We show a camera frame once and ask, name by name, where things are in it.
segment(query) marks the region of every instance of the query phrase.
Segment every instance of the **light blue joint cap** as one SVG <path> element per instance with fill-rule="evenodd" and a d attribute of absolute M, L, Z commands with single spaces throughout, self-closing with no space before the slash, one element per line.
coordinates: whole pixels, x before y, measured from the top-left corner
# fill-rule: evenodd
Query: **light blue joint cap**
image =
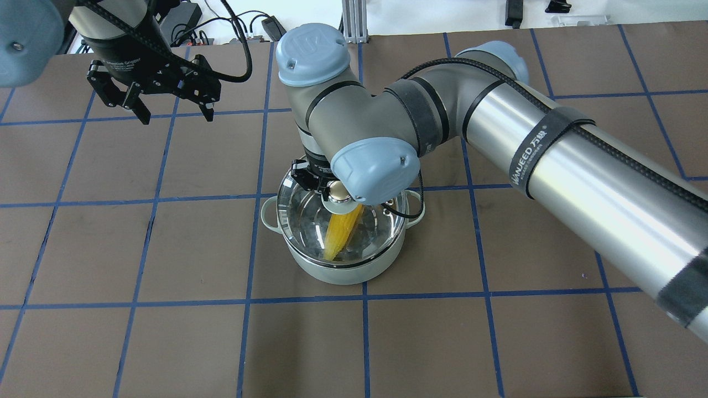
<path fill-rule="evenodd" d="M 50 0 L 0 0 L 0 87 L 24 86 L 42 74 L 62 45 L 64 22 Z"/>
<path fill-rule="evenodd" d="M 398 138 L 374 137 L 353 142 L 332 158 L 332 172 L 352 198 L 379 205 L 411 186 L 421 170 L 416 150 Z"/>
<path fill-rule="evenodd" d="M 329 25 L 306 23 L 286 33 L 275 50 L 278 77 L 286 86 L 307 87 L 337 77 L 349 67 L 344 36 Z"/>
<path fill-rule="evenodd" d="M 459 57 L 461 54 L 468 51 L 484 51 L 494 55 L 511 68 L 511 71 L 516 75 L 516 80 L 529 84 L 529 69 L 526 66 L 526 62 L 522 57 L 519 57 L 519 54 L 516 53 L 516 49 L 511 44 L 500 41 L 486 42 L 478 47 L 460 51 L 455 56 Z"/>

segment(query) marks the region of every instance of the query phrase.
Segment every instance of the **yellow corn cob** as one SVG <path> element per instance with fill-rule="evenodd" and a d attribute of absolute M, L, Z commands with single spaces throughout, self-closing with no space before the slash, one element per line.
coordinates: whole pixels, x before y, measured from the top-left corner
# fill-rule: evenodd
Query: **yellow corn cob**
<path fill-rule="evenodd" d="M 344 246 L 349 241 L 354 225 L 359 220 L 364 210 L 364 206 L 357 205 L 351 212 L 339 215 L 332 214 L 329 219 L 329 226 L 324 237 L 324 259 L 327 261 L 334 260 L 334 257 L 339 254 Z"/>

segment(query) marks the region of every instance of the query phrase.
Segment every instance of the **glass lid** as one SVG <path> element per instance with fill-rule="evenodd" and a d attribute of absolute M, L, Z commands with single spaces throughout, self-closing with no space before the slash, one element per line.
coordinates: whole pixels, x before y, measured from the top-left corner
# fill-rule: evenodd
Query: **glass lid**
<path fill-rule="evenodd" d="M 408 212 L 405 193 L 389 204 Z M 290 246 L 308 260 L 329 268 L 363 265 L 384 253 L 404 228 L 405 219 L 381 205 L 359 205 L 333 215 L 321 195 L 306 191 L 288 173 L 278 193 L 278 221 Z"/>

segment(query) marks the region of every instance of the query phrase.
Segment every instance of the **pot handle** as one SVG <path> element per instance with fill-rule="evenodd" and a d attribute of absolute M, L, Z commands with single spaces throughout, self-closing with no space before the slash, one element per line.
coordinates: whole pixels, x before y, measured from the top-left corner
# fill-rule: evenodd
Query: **pot handle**
<path fill-rule="evenodd" d="M 409 189 L 406 189 L 406 194 L 413 196 L 415 199 L 418 199 L 418 201 L 421 200 L 421 194 L 417 193 L 416 191 L 411 191 Z M 423 206 L 423 211 L 421 211 L 421 215 L 419 215 L 416 218 L 413 218 L 412 220 L 407 220 L 406 221 L 406 229 L 418 224 L 423 219 L 423 216 L 426 215 L 426 204 L 421 202 L 421 205 Z"/>
<path fill-rule="evenodd" d="M 268 224 L 268 222 L 266 221 L 266 211 L 273 205 L 276 200 L 278 200 L 278 197 L 272 196 L 268 198 L 265 202 L 263 202 L 263 206 L 261 206 L 261 222 L 269 230 L 277 232 L 278 234 L 282 234 L 282 228 L 280 228 L 280 225 L 278 227 L 274 227 Z"/>

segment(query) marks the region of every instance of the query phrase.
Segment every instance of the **tiled surface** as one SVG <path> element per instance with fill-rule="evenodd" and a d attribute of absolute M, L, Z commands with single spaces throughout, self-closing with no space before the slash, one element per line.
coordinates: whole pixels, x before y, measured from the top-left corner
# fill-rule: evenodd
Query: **tiled surface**
<path fill-rule="evenodd" d="M 421 62 L 507 40 L 533 86 L 708 191 L 705 28 L 349 50 L 378 93 Z M 705 345 L 458 139 L 423 159 L 428 214 L 390 269 L 351 286 L 307 275 L 256 218 L 303 151 L 275 46 L 251 48 L 252 80 L 223 83 L 213 123 L 170 96 L 146 98 L 163 115 L 149 126 L 89 106 L 92 56 L 0 89 L 0 398 L 707 394 Z M 238 46 L 197 51 L 243 71 Z"/>

